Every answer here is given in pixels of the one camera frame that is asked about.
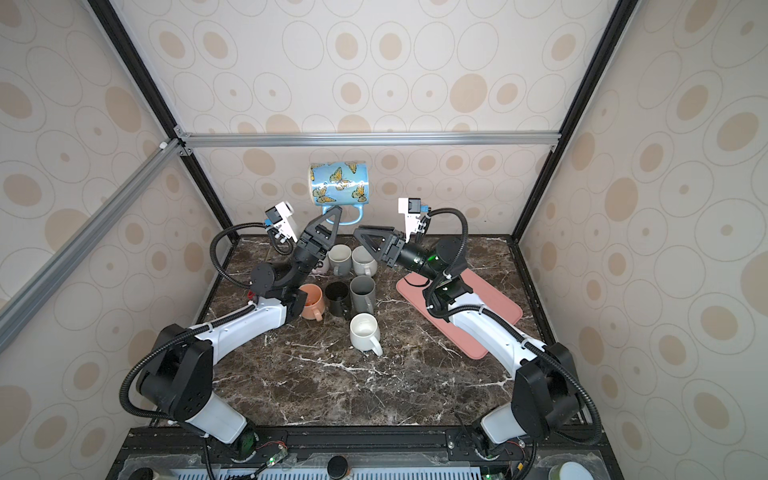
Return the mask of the black mug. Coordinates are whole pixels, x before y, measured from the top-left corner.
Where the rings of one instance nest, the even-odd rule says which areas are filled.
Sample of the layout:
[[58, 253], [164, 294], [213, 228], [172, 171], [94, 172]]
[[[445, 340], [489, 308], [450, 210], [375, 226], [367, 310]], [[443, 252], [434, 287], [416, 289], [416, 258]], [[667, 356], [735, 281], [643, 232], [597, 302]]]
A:
[[350, 290], [347, 283], [343, 281], [329, 283], [324, 293], [328, 301], [328, 310], [333, 316], [345, 320], [352, 318]]

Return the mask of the pale pink mug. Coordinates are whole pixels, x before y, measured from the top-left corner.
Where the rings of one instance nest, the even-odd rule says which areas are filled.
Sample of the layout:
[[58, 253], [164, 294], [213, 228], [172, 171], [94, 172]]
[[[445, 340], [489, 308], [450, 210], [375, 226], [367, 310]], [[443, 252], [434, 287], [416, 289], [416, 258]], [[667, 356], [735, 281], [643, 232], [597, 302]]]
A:
[[311, 274], [315, 276], [322, 276], [322, 275], [326, 275], [329, 270], [330, 270], [330, 260], [328, 258], [325, 258], [315, 266]]

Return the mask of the white ribbed mug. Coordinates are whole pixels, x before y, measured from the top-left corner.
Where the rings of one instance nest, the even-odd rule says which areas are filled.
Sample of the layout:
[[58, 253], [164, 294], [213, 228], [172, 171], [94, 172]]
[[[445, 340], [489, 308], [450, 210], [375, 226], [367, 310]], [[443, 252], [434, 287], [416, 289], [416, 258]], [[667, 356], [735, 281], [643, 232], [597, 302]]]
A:
[[376, 318], [369, 313], [359, 313], [349, 325], [350, 341], [361, 352], [371, 351], [377, 356], [383, 355], [380, 344], [380, 330]]

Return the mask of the blue butterfly mug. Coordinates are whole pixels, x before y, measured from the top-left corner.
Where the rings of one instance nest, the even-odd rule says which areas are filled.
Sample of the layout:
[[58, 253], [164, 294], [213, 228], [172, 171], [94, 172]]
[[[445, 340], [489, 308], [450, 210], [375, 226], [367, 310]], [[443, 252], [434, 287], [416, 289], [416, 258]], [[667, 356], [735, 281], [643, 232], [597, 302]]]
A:
[[358, 211], [355, 220], [341, 222], [340, 226], [359, 223], [364, 217], [364, 206], [370, 200], [368, 166], [365, 162], [311, 163], [308, 187], [314, 205], [325, 213], [333, 206], [353, 206]]

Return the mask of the dark grey mug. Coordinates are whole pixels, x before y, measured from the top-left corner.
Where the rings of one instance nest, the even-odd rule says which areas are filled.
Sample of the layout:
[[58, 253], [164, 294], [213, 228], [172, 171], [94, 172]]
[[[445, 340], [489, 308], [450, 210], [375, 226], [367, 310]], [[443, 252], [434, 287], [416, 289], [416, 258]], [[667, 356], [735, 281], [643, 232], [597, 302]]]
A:
[[373, 315], [376, 303], [376, 284], [369, 276], [357, 276], [350, 282], [350, 295], [356, 313]]

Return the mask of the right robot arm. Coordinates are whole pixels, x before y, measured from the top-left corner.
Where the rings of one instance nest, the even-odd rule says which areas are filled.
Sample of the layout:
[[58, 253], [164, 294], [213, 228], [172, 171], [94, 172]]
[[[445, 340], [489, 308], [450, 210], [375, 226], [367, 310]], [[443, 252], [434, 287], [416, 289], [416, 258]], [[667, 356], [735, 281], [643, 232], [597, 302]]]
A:
[[358, 227], [354, 236], [376, 260], [425, 278], [422, 297], [428, 314], [469, 334], [513, 375], [511, 402], [485, 414], [474, 427], [472, 437], [482, 456], [519, 437], [543, 441], [557, 434], [578, 445], [600, 441], [600, 415], [578, 379], [571, 352], [524, 334], [463, 279], [465, 235], [443, 238], [430, 249], [393, 227]]

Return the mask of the cream and salmon mug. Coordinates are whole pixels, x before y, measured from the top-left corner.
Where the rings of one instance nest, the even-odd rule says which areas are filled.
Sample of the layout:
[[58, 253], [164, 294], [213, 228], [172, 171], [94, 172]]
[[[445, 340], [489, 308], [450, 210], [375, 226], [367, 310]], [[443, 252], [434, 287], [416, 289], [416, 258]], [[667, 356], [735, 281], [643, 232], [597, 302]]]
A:
[[323, 290], [316, 284], [307, 283], [300, 287], [307, 294], [301, 317], [307, 320], [322, 321], [326, 311], [326, 302]]

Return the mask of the speckled cream mug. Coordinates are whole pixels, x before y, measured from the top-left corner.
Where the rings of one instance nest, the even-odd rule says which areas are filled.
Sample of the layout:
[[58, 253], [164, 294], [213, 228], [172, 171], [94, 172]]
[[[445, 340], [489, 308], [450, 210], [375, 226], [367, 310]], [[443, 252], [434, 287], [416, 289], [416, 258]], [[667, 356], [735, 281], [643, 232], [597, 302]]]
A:
[[373, 277], [378, 263], [364, 246], [358, 246], [352, 250], [352, 268], [356, 276]]

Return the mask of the light grey mug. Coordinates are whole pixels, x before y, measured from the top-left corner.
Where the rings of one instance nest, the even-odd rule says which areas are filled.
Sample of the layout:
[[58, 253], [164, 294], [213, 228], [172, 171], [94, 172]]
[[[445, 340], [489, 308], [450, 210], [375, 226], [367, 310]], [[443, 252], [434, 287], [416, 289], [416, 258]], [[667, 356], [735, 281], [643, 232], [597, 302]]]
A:
[[334, 245], [328, 252], [330, 271], [336, 277], [344, 277], [352, 272], [352, 249], [348, 245]]

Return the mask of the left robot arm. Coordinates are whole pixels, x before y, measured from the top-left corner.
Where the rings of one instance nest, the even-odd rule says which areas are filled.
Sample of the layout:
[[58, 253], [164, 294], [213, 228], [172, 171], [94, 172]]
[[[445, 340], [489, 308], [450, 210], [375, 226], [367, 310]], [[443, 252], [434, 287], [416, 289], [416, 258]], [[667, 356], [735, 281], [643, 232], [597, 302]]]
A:
[[165, 327], [123, 380], [122, 408], [137, 417], [176, 422], [227, 446], [234, 460], [249, 459], [257, 449], [255, 426], [214, 393], [214, 366], [253, 338], [300, 317], [309, 298], [301, 287], [334, 246], [341, 215], [339, 206], [325, 208], [299, 235], [288, 261], [258, 264], [246, 287], [254, 297], [244, 307], [205, 324]]

